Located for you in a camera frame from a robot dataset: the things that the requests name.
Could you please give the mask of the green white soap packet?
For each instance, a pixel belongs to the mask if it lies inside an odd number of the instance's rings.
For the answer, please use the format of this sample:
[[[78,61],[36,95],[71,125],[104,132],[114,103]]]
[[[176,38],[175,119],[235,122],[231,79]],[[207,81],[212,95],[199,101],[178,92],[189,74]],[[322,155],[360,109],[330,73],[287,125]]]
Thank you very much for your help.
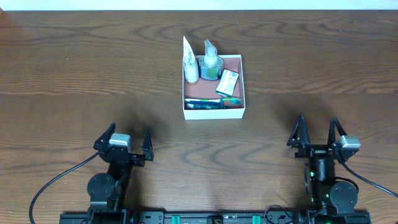
[[[238,80],[239,80],[238,73],[224,69],[220,82],[216,87],[216,93],[221,96],[232,97]]]

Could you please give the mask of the clear soap pump bottle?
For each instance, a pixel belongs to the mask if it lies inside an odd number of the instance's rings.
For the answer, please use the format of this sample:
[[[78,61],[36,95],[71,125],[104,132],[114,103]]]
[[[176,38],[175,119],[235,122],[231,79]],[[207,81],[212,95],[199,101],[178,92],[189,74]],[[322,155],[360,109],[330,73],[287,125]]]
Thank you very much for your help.
[[[210,81],[219,80],[223,68],[223,59],[218,56],[216,47],[209,40],[205,40],[204,43],[205,54],[198,58],[200,77]]]

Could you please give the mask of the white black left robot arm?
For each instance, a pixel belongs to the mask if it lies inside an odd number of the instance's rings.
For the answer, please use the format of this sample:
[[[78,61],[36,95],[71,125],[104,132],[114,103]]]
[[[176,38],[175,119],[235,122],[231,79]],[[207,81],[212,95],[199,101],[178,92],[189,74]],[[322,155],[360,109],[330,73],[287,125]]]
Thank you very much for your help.
[[[95,141],[93,148],[98,156],[109,164],[108,170],[94,175],[88,182],[90,196],[87,224],[130,222],[131,213],[121,207],[133,167],[143,167],[154,160],[151,131],[148,129],[142,143],[142,153],[131,152],[131,137],[115,132],[116,125],[110,127]]]

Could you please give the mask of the green Colgate toothbrush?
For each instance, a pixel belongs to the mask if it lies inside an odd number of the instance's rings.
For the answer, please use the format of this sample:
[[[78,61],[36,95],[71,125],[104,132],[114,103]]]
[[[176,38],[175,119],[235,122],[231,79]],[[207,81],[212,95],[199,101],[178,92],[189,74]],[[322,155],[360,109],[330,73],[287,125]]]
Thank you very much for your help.
[[[191,101],[203,101],[203,102],[214,102],[214,103],[221,103],[224,101],[229,102],[231,105],[239,105],[240,104],[240,98],[219,98],[219,99],[197,99],[197,98],[186,98],[186,102],[191,102]]]

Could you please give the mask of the blue disposable razor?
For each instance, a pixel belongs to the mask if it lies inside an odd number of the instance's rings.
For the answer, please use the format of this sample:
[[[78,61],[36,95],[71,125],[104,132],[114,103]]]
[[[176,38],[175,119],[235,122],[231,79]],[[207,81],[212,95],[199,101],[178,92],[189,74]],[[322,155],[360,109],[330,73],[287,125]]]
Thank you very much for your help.
[[[186,102],[186,104],[198,104],[198,105],[219,105],[223,106],[223,102],[221,103],[214,103],[214,102],[203,102],[203,101],[191,101],[191,102]]]

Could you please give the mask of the teal Colgate toothpaste tube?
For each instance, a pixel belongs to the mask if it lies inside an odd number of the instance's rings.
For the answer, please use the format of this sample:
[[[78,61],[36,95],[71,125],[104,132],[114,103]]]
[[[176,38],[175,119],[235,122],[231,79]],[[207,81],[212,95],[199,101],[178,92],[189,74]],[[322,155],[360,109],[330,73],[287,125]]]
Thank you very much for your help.
[[[223,107],[219,105],[198,105],[198,104],[187,104],[187,109],[191,110],[221,110],[221,109],[229,109],[229,107]]]

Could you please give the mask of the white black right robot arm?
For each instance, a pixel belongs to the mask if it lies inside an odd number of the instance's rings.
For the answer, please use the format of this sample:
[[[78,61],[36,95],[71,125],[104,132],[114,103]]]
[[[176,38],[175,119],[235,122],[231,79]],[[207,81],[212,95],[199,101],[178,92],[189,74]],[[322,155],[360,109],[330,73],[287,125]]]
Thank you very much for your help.
[[[361,143],[349,136],[340,122],[330,121],[326,144],[310,141],[303,116],[299,116],[287,145],[297,149],[296,158],[307,159],[304,180],[305,192],[311,196],[314,206],[302,209],[294,215],[295,223],[347,223],[354,215],[358,202],[358,185],[350,179],[336,176],[335,162],[346,162],[359,151]]]

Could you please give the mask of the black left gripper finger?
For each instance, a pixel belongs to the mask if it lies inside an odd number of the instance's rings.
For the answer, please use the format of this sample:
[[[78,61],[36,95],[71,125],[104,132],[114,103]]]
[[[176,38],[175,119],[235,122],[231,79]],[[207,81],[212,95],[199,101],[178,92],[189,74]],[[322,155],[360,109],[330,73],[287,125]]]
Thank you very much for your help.
[[[109,128],[95,141],[94,146],[104,146],[109,143],[111,136],[114,133],[116,124],[112,123]]]
[[[147,128],[147,130],[146,130],[144,140],[142,143],[142,151],[144,154],[153,154],[150,128]]]

